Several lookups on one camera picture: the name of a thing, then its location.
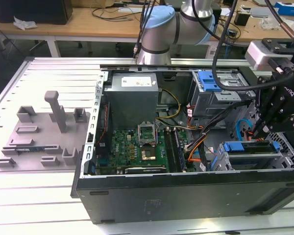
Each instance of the ram slot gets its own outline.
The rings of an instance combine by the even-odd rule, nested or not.
[[[181,157],[182,155],[182,149],[179,144],[179,140],[177,137],[177,132],[176,130],[171,130],[170,131],[170,137],[171,137],[171,143],[172,143],[172,149],[174,152],[174,157],[175,157],[175,164],[177,168],[177,172],[182,172],[182,165],[181,165]]]
[[[171,173],[178,172],[177,170],[177,164],[176,164],[176,157],[174,152],[174,147],[171,140],[170,131],[165,130],[164,131],[164,138],[165,138],[165,144],[166,144],[166,152],[168,157],[168,164],[169,164],[169,171]]]

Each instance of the collaborative robot arm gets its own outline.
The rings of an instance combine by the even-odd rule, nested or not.
[[[212,0],[195,0],[195,9],[203,24],[213,30],[215,18],[211,2]],[[210,38],[210,34],[194,16],[191,0],[186,0],[180,12],[175,12],[170,6],[155,6],[149,8],[145,16],[150,12],[142,34],[137,64],[169,65],[170,45],[198,45]]]
[[[274,70],[268,80],[259,77],[258,84],[289,78],[281,85],[257,91],[258,120],[252,128],[254,137],[294,131],[294,37],[253,41],[245,57],[257,70],[268,70],[268,67]]]

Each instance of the aluminum extrusion table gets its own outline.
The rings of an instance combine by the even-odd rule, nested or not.
[[[212,61],[173,59],[172,63],[208,66]],[[248,65],[245,60],[219,60],[218,63]],[[41,96],[47,89],[59,91],[59,103],[66,111],[73,107],[90,109],[99,64],[134,64],[134,61],[114,58],[35,58],[23,62],[0,95],[0,150],[18,120],[16,112],[21,105],[33,105],[37,112],[50,112],[48,104],[43,101],[44,96]],[[176,235],[239,231],[249,235],[294,235],[294,201],[273,215],[96,226],[90,221],[81,201],[70,197],[73,176],[73,172],[63,171],[0,173],[0,234]]]

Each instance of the gray power supply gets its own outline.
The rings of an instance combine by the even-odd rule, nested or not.
[[[135,129],[154,122],[158,102],[155,73],[115,73],[105,94],[111,104],[114,129]]]

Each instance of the label sticker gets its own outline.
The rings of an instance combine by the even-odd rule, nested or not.
[[[17,148],[16,151],[30,151],[28,148]]]
[[[151,87],[151,77],[123,77],[122,87]]]
[[[199,167],[202,171],[206,171],[206,167],[204,166],[203,163],[200,163]]]
[[[189,116],[189,117],[193,116],[193,111],[191,109],[187,110],[187,116]]]

